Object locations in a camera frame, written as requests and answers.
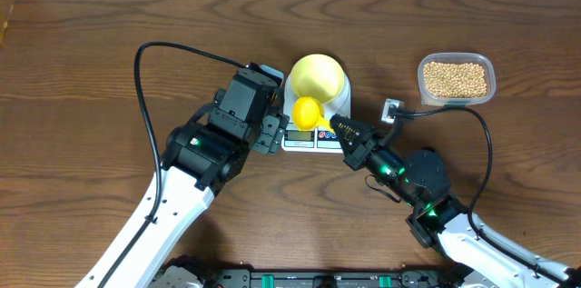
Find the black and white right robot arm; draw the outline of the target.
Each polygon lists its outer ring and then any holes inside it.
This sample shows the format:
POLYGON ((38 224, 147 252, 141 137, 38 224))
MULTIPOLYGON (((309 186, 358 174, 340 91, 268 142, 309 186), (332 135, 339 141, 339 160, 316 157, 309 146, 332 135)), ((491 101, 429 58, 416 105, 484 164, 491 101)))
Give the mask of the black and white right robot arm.
POLYGON ((486 225, 473 205, 451 192, 451 182, 438 153, 418 150, 402 158, 391 148, 404 121, 416 113, 398 110, 392 129, 376 127, 341 115, 330 119, 351 169, 369 170, 381 192, 412 207, 411 233, 425 248, 455 262, 441 275, 441 287, 577 287, 576 268, 531 253, 486 225))

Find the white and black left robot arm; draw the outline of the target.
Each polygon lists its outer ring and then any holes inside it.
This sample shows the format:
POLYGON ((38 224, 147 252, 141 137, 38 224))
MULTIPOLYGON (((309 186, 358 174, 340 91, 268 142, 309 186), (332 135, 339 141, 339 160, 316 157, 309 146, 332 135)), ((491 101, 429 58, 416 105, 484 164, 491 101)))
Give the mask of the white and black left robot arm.
POLYGON ((146 287, 186 229, 241 172, 251 151, 274 154, 289 122, 281 88, 219 90, 155 151, 153 179, 82 287, 146 287))

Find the yellow measuring scoop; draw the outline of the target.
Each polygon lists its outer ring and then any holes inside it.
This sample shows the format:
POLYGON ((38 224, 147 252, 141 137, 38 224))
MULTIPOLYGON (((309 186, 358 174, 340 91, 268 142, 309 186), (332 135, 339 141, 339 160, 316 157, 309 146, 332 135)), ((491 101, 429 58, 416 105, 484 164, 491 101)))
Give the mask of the yellow measuring scoop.
POLYGON ((324 117, 322 104, 312 97, 299 98, 292 108, 291 115, 292 121, 299 131, 310 131, 318 127, 333 131, 330 120, 324 117))

